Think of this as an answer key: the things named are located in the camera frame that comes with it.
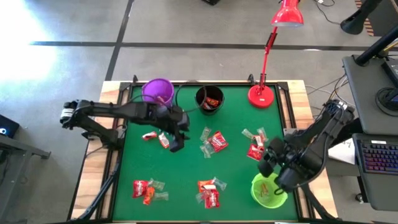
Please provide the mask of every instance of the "black cup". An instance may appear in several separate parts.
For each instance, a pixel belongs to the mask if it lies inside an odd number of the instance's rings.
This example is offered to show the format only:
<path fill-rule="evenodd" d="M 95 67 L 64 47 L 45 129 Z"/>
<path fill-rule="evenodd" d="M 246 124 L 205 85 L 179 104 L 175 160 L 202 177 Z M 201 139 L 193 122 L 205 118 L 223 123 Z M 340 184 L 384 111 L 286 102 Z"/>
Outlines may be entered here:
<path fill-rule="evenodd" d="M 205 109 L 203 105 L 201 105 L 203 100 L 205 99 L 205 88 L 206 88 L 206 97 L 210 97 L 214 100 L 219 101 L 219 105 L 216 108 Z M 197 106 L 204 115 L 213 115 L 223 106 L 224 93 L 217 86 L 213 85 L 203 86 L 197 91 L 195 99 Z"/>

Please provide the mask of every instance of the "purple cup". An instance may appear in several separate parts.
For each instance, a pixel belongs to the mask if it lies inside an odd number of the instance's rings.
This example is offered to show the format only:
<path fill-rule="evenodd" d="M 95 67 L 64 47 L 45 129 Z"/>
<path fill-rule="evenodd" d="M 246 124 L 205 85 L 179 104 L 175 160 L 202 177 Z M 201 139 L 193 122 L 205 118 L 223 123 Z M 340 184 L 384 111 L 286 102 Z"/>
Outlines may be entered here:
<path fill-rule="evenodd" d="M 167 79 L 155 78 L 142 86 L 141 92 L 143 95 L 149 95 L 154 97 L 152 98 L 149 96 L 142 96 L 143 101 L 156 102 L 158 100 L 155 99 L 161 97 L 168 107 L 171 107 L 173 104 L 174 86 Z"/>

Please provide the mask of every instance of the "gray floor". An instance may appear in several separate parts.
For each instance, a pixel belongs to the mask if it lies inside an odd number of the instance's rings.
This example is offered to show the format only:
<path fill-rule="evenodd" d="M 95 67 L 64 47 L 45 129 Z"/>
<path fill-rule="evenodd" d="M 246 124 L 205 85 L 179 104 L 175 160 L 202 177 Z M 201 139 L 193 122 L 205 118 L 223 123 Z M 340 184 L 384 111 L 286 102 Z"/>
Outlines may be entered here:
<path fill-rule="evenodd" d="M 61 128 L 65 101 L 97 100 L 113 47 L 29 46 L 31 41 L 115 42 L 127 0 L 5 0 L 0 3 L 0 37 L 5 58 L 0 62 L 0 114 L 21 124 L 23 142 L 52 151 L 48 161 L 33 158 L 9 220 L 29 223 L 62 222 L 72 200 L 87 142 L 80 130 Z M 200 0 L 135 0 L 124 42 L 265 44 L 277 1 L 221 0 L 215 7 Z M 365 31 L 348 35 L 327 23 L 311 0 L 300 9 L 305 25 L 279 29 L 275 44 L 369 46 L 377 37 Z M 325 8 L 341 21 L 356 10 L 353 0 L 336 0 Z M 112 80 L 165 77 L 173 80 L 246 79 L 261 69 L 263 50 L 156 49 L 122 47 Z M 268 79 L 301 79 L 321 86 L 343 74 L 341 58 L 360 52 L 272 50 Z M 332 86 L 325 89 L 332 91 Z M 340 95 L 353 102 L 348 86 Z M 327 93 L 309 96 L 321 107 Z M 313 114 L 319 111 L 313 108 Z M 396 212 L 380 212 L 353 199 L 356 179 L 331 177 L 339 216 L 345 220 L 392 222 Z"/>

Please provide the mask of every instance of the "lamp shade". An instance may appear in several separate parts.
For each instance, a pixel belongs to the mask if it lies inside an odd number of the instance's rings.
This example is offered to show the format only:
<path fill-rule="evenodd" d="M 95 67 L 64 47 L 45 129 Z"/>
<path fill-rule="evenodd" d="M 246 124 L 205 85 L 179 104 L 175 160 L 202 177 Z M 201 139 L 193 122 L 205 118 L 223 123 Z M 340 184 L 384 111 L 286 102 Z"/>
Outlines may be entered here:
<path fill-rule="evenodd" d="M 304 25 L 303 15 L 297 8 L 299 0 L 283 0 L 279 11 L 271 20 L 271 25 L 277 27 L 299 27 Z"/>

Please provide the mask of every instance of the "green table surface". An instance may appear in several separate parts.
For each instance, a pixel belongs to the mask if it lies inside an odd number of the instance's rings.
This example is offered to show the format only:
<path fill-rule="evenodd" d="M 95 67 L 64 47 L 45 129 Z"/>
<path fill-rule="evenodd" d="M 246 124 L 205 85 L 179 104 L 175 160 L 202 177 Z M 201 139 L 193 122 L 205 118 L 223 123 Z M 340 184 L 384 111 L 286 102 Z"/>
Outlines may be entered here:
<path fill-rule="evenodd" d="M 250 194 L 251 181 L 259 172 L 257 161 L 246 156 L 251 142 L 241 131 L 247 128 L 257 133 L 257 128 L 264 127 L 269 139 L 281 138 L 283 130 L 276 98 L 268 109 L 259 110 L 248 102 L 248 86 L 220 88 L 225 96 L 223 107 L 213 116 L 205 116 L 199 110 L 189 113 L 191 140 L 185 141 L 185 147 L 176 153 L 164 149 L 158 139 L 144 141 L 141 138 L 158 129 L 128 124 L 114 208 L 115 221 L 297 220 L 292 194 L 276 209 L 260 206 Z M 194 96 L 198 89 L 197 86 L 184 86 L 180 90 L 178 103 L 183 109 L 196 107 Z M 135 88 L 133 96 L 140 92 L 140 88 Z M 205 159 L 199 148 L 199 138 L 205 126 L 212 129 L 212 134 L 221 131 L 229 142 L 227 148 L 212 154 L 210 159 Z M 197 181 L 214 176 L 228 185 L 225 191 L 220 191 L 220 207 L 205 209 L 204 203 L 195 199 Z M 165 182 L 163 192 L 169 193 L 169 201 L 144 205 L 143 197 L 131 197 L 133 180 L 150 178 Z"/>

